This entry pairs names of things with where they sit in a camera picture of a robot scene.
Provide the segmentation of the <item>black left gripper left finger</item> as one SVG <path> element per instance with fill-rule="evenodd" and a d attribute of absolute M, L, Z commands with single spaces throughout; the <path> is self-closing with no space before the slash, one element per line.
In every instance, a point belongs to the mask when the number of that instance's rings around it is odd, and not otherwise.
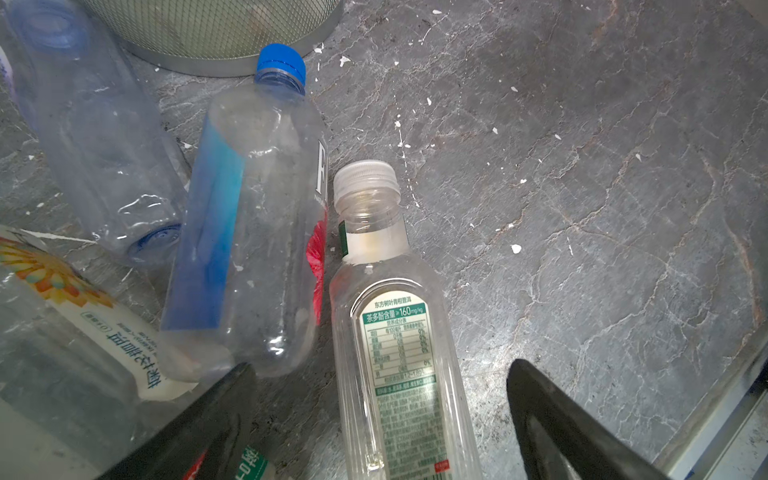
<path fill-rule="evenodd" d="M 233 479 L 247 446 L 256 390 L 241 363 L 102 479 L 181 479 L 200 462 L 199 479 Z"/>

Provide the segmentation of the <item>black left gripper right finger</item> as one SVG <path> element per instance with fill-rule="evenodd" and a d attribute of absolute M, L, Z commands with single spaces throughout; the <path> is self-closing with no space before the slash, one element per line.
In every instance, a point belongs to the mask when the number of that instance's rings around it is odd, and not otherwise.
<path fill-rule="evenodd" d="M 529 479 L 664 479 L 525 359 L 506 381 L 510 412 Z"/>

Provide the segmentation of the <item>clear bottle green label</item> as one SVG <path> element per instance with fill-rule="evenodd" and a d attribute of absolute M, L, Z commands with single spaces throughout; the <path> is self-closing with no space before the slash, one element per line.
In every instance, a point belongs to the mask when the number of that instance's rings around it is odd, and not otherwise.
<path fill-rule="evenodd" d="M 352 479 L 478 479 L 476 439 L 440 281 L 410 248 L 394 169 L 334 178 L 342 263 L 329 288 Z"/>

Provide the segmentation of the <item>clear bottle yellow label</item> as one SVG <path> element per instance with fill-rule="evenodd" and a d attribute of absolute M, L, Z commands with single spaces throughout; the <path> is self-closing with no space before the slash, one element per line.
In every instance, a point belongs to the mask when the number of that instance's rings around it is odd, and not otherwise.
<path fill-rule="evenodd" d="M 1 230 L 1 475 L 94 479 L 201 387 L 164 376 L 155 328 L 50 253 Z"/>

